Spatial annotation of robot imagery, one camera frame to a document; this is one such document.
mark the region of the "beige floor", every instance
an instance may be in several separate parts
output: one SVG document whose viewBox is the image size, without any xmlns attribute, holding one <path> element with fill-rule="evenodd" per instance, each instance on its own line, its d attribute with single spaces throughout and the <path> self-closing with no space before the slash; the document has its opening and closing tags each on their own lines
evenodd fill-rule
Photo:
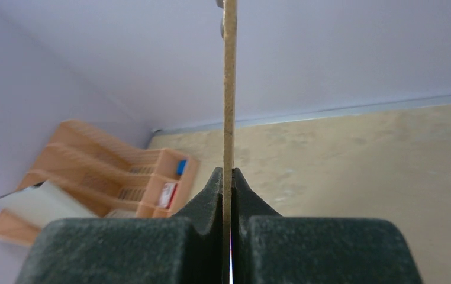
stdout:
<svg viewBox="0 0 451 284">
<path fill-rule="evenodd" d="M 193 195 L 221 166 L 220 131 L 158 136 L 195 155 Z M 426 283 L 451 283 L 451 105 L 236 132 L 236 167 L 285 216 L 378 217 L 404 233 Z"/>
</svg>

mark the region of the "blue object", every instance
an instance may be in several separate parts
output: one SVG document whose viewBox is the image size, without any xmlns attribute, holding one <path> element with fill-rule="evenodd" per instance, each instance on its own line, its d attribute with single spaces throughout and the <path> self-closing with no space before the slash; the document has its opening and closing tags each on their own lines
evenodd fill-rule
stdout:
<svg viewBox="0 0 451 284">
<path fill-rule="evenodd" d="M 183 174 L 183 170 L 185 169 L 185 165 L 187 164 L 187 160 L 181 160 L 179 166 L 177 167 L 177 175 L 181 176 Z"/>
</svg>

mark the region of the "thin wooden strip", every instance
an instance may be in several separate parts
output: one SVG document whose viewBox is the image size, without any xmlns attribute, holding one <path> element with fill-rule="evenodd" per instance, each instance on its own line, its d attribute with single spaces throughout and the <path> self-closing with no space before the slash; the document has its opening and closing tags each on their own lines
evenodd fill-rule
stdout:
<svg viewBox="0 0 451 284">
<path fill-rule="evenodd" d="M 222 283 L 229 283 L 231 199 L 234 167 L 237 0 L 224 1 L 224 166 L 222 173 Z"/>
</svg>

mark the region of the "wall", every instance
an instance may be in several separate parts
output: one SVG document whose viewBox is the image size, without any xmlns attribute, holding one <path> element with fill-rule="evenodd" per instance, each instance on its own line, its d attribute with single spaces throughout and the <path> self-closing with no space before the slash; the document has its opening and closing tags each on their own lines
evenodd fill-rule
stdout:
<svg viewBox="0 0 451 284">
<path fill-rule="evenodd" d="M 220 130 L 156 136 L 222 166 Z M 377 217 L 405 235 L 426 283 L 451 283 L 451 105 L 236 130 L 235 166 L 286 216 Z"/>
<path fill-rule="evenodd" d="M 14 189 L 56 125 L 91 122 L 145 146 L 149 128 L 106 99 L 0 15 L 0 195 Z M 27 253 L 0 243 L 0 283 L 11 283 Z"/>
</svg>

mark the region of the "dark object in corner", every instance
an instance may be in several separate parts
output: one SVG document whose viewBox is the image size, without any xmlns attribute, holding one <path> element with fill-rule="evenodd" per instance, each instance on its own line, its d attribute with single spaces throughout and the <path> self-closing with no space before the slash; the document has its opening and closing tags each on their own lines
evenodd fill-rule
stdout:
<svg viewBox="0 0 451 284">
<path fill-rule="evenodd" d="M 284 218 L 233 171 L 234 283 L 422 283 L 390 222 Z M 17 283 L 220 283 L 221 204 L 216 168 L 167 219 L 55 221 L 37 237 Z"/>
</svg>

